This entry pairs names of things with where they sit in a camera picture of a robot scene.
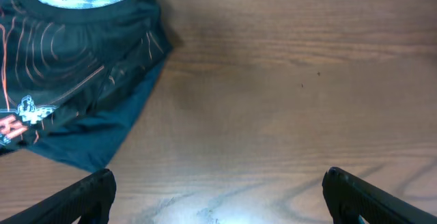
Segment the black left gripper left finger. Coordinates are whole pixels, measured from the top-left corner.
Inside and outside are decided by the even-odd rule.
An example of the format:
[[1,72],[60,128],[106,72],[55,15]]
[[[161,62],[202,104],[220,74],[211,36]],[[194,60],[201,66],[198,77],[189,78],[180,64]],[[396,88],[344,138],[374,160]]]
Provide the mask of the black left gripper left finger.
[[101,169],[1,224],[107,224],[116,190],[113,172]]

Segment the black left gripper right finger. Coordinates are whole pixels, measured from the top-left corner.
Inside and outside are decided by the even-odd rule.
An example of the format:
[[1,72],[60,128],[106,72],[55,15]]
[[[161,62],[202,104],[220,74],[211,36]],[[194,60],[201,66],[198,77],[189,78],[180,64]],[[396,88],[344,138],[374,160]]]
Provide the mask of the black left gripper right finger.
[[338,167],[324,174],[322,192],[334,224],[436,222],[434,215]]

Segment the black printed cycling jersey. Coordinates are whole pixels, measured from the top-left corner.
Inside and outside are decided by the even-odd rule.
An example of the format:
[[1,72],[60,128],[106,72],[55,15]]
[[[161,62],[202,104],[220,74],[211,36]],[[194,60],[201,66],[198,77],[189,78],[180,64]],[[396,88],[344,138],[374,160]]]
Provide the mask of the black printed cycling jersey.
[[1,0],[1,153],[120,127],[171,49],[157,0]]

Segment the navy blue folded garment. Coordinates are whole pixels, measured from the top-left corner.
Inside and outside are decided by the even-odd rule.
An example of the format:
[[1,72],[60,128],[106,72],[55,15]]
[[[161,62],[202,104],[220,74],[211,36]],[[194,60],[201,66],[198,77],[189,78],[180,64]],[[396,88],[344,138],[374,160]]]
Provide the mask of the navy blue folded garment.
[[114,109],[75,120],[28,150],[88,172],[105,168],[135,125],[164,66],[165,61],[154,66],[133,93]]

